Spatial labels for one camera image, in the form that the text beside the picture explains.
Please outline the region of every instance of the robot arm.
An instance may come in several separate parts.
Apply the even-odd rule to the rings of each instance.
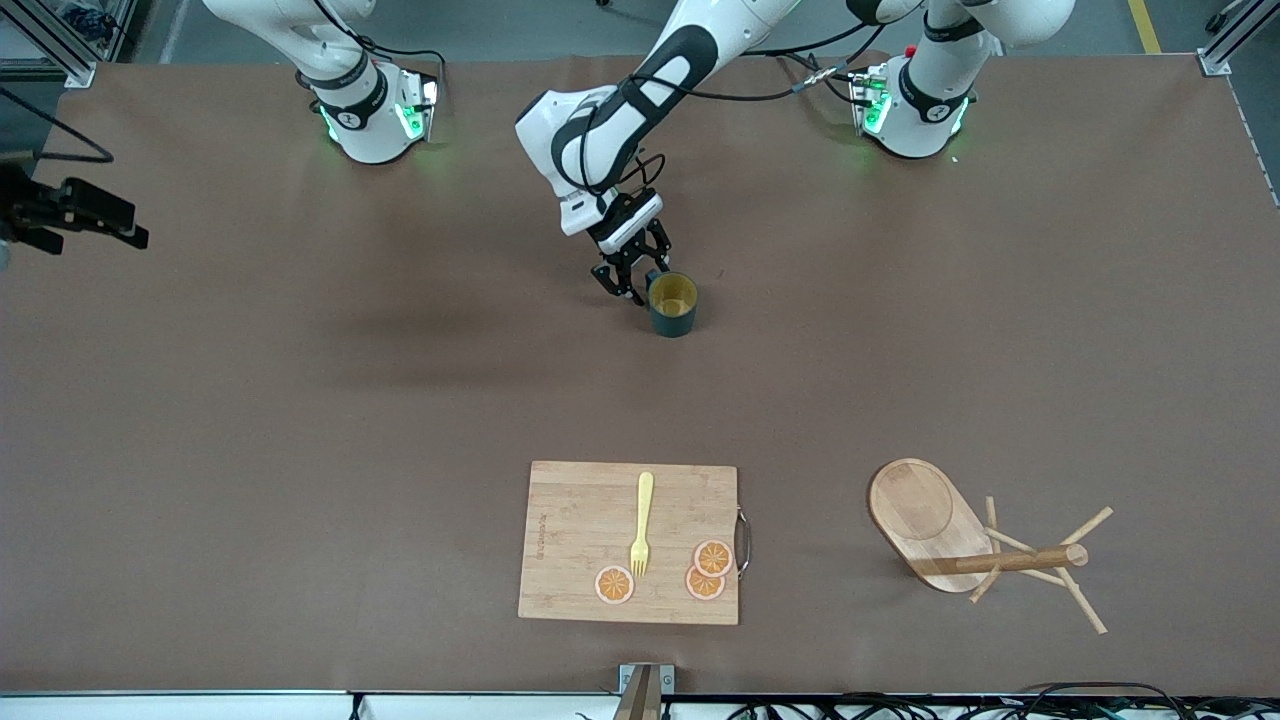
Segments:
[[[284,54],[320,99],[329,137],[360,163],[394,160],[424,140],[435,106],[434,78],[374,60],[337,27],[367,18],[376,0],[205,0],[214,15]],[[325,10],[333,17],[326,17]]]
[[[900,19],[916,5],[909,0],[846,0],[867,23]],[[872,68],[882,90],[852,88],[854,122],[886,150],[925,158],[960,131],[969,91],[996,40],[1032,45],[1066,23],[1075,0],[928,0],[924,36],[910,58],[899,55]]]
[[[559,199],[564,234],[589,231],[605,263],[593,273],[614,295],[643,301],[631,265],[643,256],[666,268],[669,243],[657,223],[662,199],[614,186],[641,140],[692,90],[759,42],[799,0],[678,0],[649,55],[618,85],[547,91],[521,113],[516,135]],[[658,245],[644,243],[645,231]],[[609,269],[616,278],[609,277]]]

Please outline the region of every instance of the wooden stand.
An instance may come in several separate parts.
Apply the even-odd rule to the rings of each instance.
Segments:
[[[872,479],[868,498],[872,519],[890,544],[929,585],[946,592],[969,592],[978,602],[1002,571],[1016,571],[1065,588],[1101,635],[1106,625],[1085,600],[1068,568],[1083,566],[1089,553],[1079,544],[1111,509],[1103,507],[1061,543],[1037,550],[997,529],[996,501],[987,498],[987,525],[942,470],[924,460],[890,462]],[[1001,552],[1001,543],[1018,552]],[[1052,569],[1050,575],[1041,570]]]

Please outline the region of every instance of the bamboo cutting board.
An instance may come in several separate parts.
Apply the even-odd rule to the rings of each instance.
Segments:
[[[621,605],[595,594],[608,565],[630,566],[640,473],[653,473],[649,569]],[[737,573],[716,600],[685,589],[694,548],[733,546],[737,469],[709,465],[536,461],[529,474],[520,616],[605,623],[737,624]]]

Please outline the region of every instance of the mug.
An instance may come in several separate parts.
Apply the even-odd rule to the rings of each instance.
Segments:
[[[681,337],[694,329],[698,315],[698,286],[684,273],[649,270],[649,319],[662,337]]]

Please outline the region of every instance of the yellow fork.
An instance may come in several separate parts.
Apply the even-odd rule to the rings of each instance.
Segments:
[[[649,503],[653,502],[653,473],[640,473],[640,501],[636,503],[636,542],[631,543],[631,574],[641,578],[649,568]]]

